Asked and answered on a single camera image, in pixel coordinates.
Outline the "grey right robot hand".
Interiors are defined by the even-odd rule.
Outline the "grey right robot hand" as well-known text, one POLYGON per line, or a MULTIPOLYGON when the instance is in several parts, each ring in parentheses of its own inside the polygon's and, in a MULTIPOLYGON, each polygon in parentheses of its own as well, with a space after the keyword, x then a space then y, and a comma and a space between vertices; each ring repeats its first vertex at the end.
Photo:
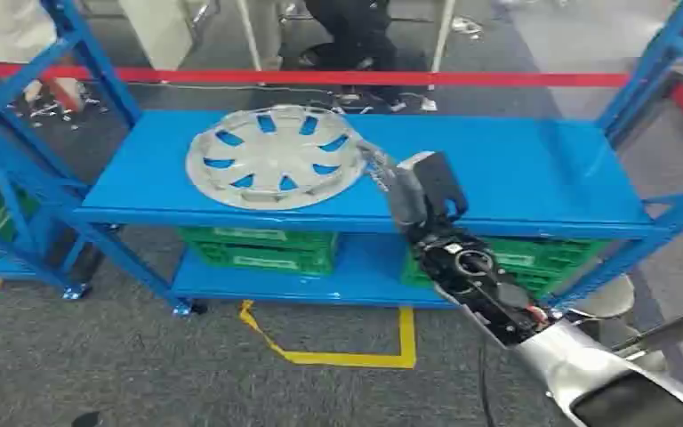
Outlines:
POLYGON ((406 232, 421 225, 426 219, 422 186, 411 170, 398 162, 380 147, 358 141, 357 149, 367 162, 367 173, 384 195, 396 227, 406 232))

